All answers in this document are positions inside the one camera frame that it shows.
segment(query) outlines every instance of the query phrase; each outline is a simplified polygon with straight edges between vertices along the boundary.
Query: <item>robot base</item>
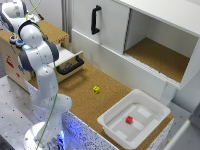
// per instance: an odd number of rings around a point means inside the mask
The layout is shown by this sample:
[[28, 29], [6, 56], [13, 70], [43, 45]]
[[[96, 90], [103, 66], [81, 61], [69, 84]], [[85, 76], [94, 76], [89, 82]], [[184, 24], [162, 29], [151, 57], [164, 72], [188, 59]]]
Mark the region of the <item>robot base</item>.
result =
[[[38, 132], [40, 131], [40, 129], [44, 126], [44, 124], [45, 124], [45, 122], [40, 122], [40, 123], [32, 126], [26, 132], [25, 137], [24, 137], [24, 149], [25, 150], [36, 150], [38, 141], [35, 140], [35, 137], [38, 134]], [[66, 149], [66, 147], [68, 147], [69, 141], [70, 141], [69, 137], [66, 137], [66, 135], [65, 135], [65, 138], [64, 138], [65, 149]], [[49, 147], [47, 146], [47, 143], [46, 143], [45, 145], [40, 145], [40, 147], [38, 147], [37, 150], [49, 150]]]

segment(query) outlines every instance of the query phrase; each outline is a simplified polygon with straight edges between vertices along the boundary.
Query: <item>black handle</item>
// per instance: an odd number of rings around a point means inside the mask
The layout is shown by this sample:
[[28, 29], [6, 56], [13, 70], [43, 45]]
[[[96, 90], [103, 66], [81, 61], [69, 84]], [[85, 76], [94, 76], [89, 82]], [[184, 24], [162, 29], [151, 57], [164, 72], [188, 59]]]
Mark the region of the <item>black handle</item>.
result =
[[81, 58], [79, 58], [79, 56], [76, 56], [76, 61], [78, 62], [77, 64], [65, 69], [60, 69], [60, 67], [58, 66], [57, 67], [58, 73], [60, 73], [61, 75], [66, 75], [84, 64], [84, 61]]
[[99, 29], [96, 28], [96, 13], [97, 11], [101, 10], [101, 7], [100, 6], [96, 6], [96, 8], [94, 8], [92, 10], [92, 26], [91, 26], [91, 30], [92, 30], [92, 35], [100, 32]]

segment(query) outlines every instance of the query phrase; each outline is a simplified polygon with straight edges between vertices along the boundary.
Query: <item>yellow toy block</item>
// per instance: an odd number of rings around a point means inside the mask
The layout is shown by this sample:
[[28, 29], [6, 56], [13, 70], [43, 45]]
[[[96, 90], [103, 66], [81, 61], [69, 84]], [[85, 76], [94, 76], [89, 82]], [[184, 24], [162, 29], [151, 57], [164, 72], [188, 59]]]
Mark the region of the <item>yellow toy block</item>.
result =
[[96, 93], [96, 94], [98, 94], [100, 92], [100, 88], [98, 86], [95, 86], [93, 88], [93, 92]]

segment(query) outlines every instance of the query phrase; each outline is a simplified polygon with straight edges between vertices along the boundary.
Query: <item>white wall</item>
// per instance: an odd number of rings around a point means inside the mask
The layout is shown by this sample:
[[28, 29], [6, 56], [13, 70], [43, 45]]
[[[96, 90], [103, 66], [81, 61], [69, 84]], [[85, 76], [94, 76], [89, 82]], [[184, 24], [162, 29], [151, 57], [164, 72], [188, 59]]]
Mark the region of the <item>white wall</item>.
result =
[[200, 71], [180, 91], [177, 91], [173, 102], [189, 112], [194, 111], [200, 102]]
[[[0, 3], [9, 2], [12, 0], [0, 0]], [[30, 11], [33, 9], [29, 0], [22, 0], [26, 3], [27, 9]], [[33, 4], [36, 5], [39, 0], [32, 0]], [[44, 19], [51, 24], [62, 29], [62, 9], [61, 0], [41, 0], [41, 4], [37, 9]]]

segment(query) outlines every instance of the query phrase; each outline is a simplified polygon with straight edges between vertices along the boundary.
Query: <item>open drawer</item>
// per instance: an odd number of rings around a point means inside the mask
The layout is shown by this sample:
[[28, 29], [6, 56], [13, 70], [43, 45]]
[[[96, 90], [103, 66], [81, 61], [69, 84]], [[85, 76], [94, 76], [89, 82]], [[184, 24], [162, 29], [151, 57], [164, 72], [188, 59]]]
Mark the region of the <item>open drawer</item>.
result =
[[68, 51], [67, 49], [57, 46], [59, 50], [59, 59], [54, 63], [50, 63], [52, 68], [56, 67], [58, 83], [76, 73], [83, 68], [83, 51], [76, 54]]

